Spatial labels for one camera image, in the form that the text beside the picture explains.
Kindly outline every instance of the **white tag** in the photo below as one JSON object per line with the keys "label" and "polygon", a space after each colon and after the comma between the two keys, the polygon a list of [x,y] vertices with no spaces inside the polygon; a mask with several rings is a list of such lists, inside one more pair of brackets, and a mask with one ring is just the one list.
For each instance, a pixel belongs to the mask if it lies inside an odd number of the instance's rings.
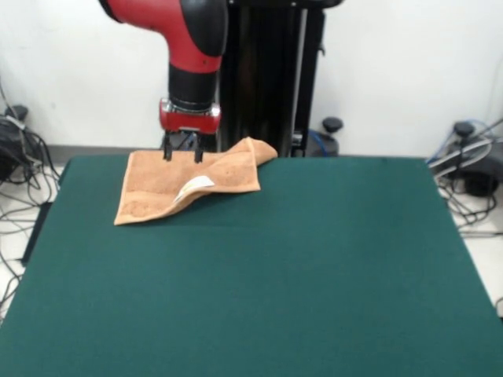
{"label": "white tag", "polygon": [[187,192],[200,189],[201,187],[211,186],[215,186],[215,183],[209,177],[205,175],[195,177],[183,185],[178,195],[176,195],[176,198],[174,198],[174,201],[178,202]]}

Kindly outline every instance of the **table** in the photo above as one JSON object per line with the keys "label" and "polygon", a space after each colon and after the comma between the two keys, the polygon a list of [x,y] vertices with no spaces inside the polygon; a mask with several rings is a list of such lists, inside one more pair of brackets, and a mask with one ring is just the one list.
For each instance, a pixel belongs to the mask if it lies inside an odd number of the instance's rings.
{"label": "table", "polygon": [[126,163],[65,171],[3,375],[501,375],[503,327],[420,160],[279,159],[261,192],[114,227]]}

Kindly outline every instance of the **towel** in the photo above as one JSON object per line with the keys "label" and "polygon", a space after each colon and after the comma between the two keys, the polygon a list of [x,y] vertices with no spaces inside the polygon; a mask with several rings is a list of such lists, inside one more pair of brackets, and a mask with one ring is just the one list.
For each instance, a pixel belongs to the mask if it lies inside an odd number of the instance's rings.
{"label": "towel", "polygon": [[260,190],[257,166],[277,157],[264,141],[246,137],[223,153],[137,151],[129,156],[115,225],[145,222],[176,214],[213,192],[229,194]]}

